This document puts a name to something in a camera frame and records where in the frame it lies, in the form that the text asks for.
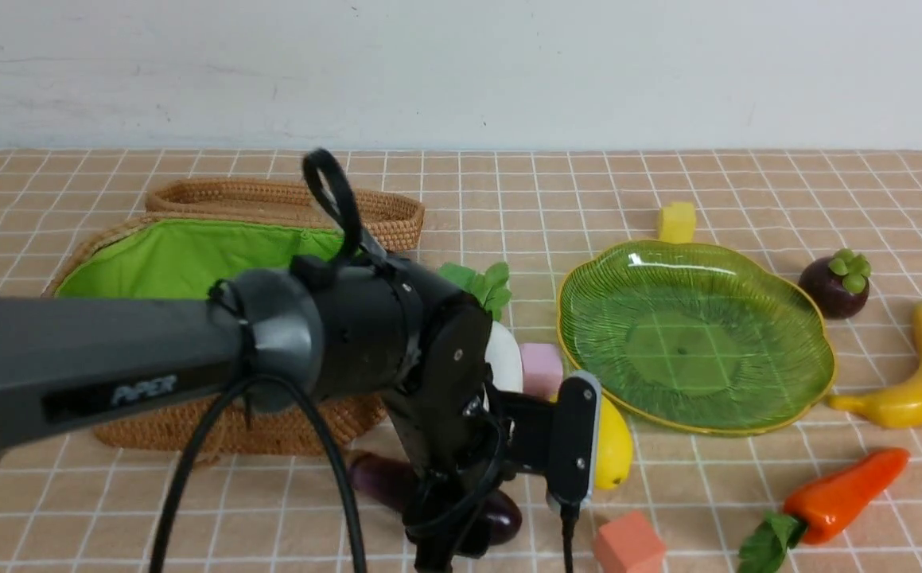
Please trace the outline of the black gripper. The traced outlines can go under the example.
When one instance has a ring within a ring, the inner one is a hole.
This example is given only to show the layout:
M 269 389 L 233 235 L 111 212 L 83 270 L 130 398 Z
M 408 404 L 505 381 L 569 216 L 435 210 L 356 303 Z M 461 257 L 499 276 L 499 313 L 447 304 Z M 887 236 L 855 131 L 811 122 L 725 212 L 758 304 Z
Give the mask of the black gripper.
M 488 548 L 480 514 L 500 485 L 505 436 L 500 415 L 485 405 L 498 402 L 491 374 L 414 391 L 405 384 L 382 388 L 382 403 L 419 479 L 403 513 L 417 572 L 451 572 L 467 543 L 476 558 Z

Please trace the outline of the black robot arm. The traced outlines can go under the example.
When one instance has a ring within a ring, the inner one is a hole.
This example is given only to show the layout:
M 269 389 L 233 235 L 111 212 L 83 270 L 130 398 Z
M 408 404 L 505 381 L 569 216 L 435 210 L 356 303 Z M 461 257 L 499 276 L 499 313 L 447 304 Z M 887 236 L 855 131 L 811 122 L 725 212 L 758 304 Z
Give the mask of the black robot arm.
M 505 434 L 483 409 L 491 318 L 459 286 L 391 257 L 294 260 L 207 298 L 0 297 L 0 460 L 54 435 L 213 396 L 184 447 L 150 570 L 165 566 L 178 505 L 214 424 L 244 398 L 296 406 L 319 436 L 344 505 L 356 572 L 367 560 L 347 465 L 322 400 L 380 394 L 422 479 L 403 523 L 414 569 L 450 572 L 490 547 L 481 510 L 500 486 Z

